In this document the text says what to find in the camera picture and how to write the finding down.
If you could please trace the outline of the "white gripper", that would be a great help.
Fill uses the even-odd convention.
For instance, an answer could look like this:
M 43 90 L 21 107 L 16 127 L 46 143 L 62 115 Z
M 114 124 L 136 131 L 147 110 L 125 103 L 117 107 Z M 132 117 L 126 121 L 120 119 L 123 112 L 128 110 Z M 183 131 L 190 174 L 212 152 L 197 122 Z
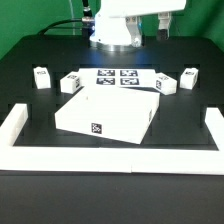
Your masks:
M 168 30 L 172 21 L 172 14 L 170 12 L 163 12 L 158 14 L 159 30 Z

